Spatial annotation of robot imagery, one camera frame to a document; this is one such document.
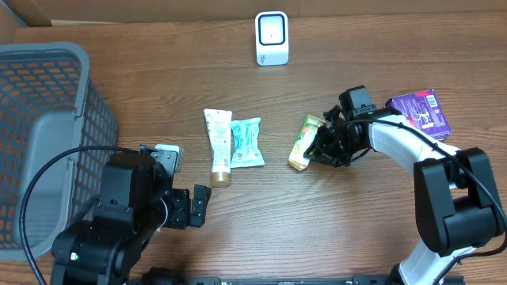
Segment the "green yellow snack pack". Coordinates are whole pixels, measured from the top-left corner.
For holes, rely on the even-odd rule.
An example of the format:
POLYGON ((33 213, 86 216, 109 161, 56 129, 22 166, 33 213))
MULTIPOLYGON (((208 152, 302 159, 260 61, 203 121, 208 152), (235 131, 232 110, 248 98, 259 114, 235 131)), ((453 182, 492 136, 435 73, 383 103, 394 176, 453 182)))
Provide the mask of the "green yellow snack pack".
POLYGON ((288 158, 288 164, 299 171, 304 171, 310 164, 310 159, 304 154, 314 141, 318 129, 326 122, 316 116, 308 115, 297 136, 295 144, 288 158))

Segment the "teal snack packet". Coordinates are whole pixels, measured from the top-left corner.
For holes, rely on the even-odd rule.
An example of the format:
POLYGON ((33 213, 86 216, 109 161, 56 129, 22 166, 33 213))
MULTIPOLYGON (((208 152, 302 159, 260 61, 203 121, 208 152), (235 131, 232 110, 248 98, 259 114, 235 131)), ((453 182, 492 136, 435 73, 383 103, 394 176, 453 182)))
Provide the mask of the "teal snack packet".
POLYGON ((258 146, 260 123, 260 117, 248 120, 233 120, 231 122, 231 130, 234 137, 234 153, 231 158, 231 168, 258 167, 265 164, 258 146))

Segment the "white cream tube gold cap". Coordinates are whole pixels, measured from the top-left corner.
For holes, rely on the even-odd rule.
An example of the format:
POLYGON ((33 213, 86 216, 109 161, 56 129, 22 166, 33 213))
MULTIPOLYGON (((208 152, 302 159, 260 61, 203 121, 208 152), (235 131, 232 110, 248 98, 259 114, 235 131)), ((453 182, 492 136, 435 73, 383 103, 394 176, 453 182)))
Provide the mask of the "white cream tube gold cap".
POLYGON ((206 108, 204 118, 212 149, 212 186, 227 187, 231 184, 232 112, 206 108))

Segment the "purple sanitary pad pack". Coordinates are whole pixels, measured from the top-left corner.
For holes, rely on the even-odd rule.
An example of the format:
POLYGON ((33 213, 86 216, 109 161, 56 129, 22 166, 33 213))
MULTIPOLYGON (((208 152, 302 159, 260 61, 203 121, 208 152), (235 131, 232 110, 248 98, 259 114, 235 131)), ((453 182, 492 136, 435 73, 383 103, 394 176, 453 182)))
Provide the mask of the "purple sanitary pad pack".
POLYGON ((452 133, 434 89, 392 97, 385 107, 399 110, 414 127, 436 140, 452 133))

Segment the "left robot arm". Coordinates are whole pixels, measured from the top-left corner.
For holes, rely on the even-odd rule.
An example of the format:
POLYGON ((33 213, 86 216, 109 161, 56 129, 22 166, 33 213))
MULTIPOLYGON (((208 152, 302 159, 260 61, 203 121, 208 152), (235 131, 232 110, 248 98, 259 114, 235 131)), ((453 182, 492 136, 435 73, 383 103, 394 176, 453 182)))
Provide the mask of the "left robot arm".
POLYGON ((140 146, 109 157, 91 220, 76 220, 53 242, 52 284, 126 284, 154 233, 205 223, 212 190, 173 187, 183 149, 140 146))

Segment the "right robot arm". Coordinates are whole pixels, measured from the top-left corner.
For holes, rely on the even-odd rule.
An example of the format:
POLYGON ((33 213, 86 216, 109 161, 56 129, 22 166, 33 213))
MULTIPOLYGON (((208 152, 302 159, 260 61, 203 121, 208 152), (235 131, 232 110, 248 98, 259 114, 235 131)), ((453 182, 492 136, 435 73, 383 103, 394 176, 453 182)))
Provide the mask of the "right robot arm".
POLYGON ((395 108, 377 108, 363 85, 343 92, 323 116, 326 124, 305 158, 339 168, 374 150, 413 175, 420 240, 392 268, 387 284, 442 284, 463 260, 505 251, 505 244, 484 250, 493 238, 506 235, 506 213, 483 150, 461 150, 432 138, 395 108))

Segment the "white barcode scanner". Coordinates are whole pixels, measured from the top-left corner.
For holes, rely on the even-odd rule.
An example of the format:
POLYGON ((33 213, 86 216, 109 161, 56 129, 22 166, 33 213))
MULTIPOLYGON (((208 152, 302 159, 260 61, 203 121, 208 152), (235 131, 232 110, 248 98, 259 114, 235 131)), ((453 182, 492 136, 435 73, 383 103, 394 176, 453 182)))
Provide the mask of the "white barcode scanner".
POLYGON ((289 60, 288 16, 283 11, 260 12, 255 17, 255 51, 259 66, 281 66, 289 60))

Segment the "grey plastic basket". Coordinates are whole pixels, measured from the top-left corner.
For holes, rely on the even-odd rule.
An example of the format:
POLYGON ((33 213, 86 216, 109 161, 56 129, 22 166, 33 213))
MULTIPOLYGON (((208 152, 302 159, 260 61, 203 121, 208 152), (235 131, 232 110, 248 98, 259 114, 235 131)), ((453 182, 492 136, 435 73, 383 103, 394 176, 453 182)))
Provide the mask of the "grey plastic basket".
POLYGON ((1 258, 24 261, 19 235, 21 201, 40 168, 66 150, 36 182, 25 227, 39 257, 100 191, 105 148, 118 124, 90 77, 90 60, 77 44, 8 44, 1 47, 1 258))

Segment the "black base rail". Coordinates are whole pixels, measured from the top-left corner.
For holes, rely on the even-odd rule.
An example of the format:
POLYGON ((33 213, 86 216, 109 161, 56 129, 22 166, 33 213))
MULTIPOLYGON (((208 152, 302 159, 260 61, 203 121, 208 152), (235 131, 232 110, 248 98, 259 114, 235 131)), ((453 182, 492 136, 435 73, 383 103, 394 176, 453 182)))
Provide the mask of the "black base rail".
POLYGON ((219 277, 190 278, 190 285, 382 285, 387 275, 355 275, 349 278, 310 279, 220 279, 219 277))

